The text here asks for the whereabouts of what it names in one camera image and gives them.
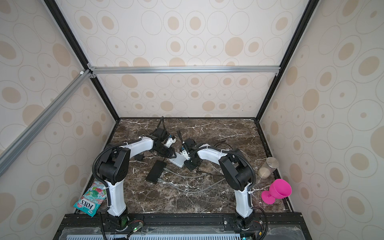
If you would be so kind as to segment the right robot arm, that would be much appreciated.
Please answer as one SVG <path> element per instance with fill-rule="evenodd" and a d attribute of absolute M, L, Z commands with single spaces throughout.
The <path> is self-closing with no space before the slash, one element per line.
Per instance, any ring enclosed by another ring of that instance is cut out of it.
<path fill-rule="evenodd" d="M 189 170 L 197 168 L 202 161 L 221 167 L 226 182 L 235 192 L 238 225 L 248 228 L 255 217 L 251 189 L 256 183 L 256 174 L 243 153 L 239 149 L 223 150 L 198 144 L 192 139 L 182 141 L 180 151 Z"/>

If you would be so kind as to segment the white rectangular box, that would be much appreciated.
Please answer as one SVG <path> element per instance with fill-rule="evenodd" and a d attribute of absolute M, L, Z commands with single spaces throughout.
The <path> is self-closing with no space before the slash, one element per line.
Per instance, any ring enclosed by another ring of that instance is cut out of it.
<path fill-rule="evenodd" d="M 177 167 L 182 168 L 187 158 L 183 154 L 174 153 L 172 156 L 169 157 L 169 160 Z"/>

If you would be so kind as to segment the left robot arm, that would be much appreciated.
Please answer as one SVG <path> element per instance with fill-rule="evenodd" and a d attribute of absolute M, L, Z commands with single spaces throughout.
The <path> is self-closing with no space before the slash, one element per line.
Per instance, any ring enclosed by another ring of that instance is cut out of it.
<path fill-rule="evenodd" d="M 136 140 L 117 145 L 108 145 L 92 165 L 94 178 L 106 187 L 107 216 L 112 224 L 123 228 L 128 224 L 127 206 L 124 200 L 124 179 L 128 174 L 130 159 L 152 151 L 158 156 L 175 159 L 177 154 L 172 144 L 176 137 L 170 135 L 165 127 L 164 117 L 150 134 Z"/>

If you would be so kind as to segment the black network switch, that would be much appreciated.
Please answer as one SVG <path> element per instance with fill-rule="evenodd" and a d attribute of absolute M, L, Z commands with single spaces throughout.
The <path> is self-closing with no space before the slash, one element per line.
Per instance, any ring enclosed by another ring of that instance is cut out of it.
<path fill-rule="evenodd" d="M 145 180 L 151 184 L 157 184 L 166 166 L 167 163 L 157 160 Z"/>

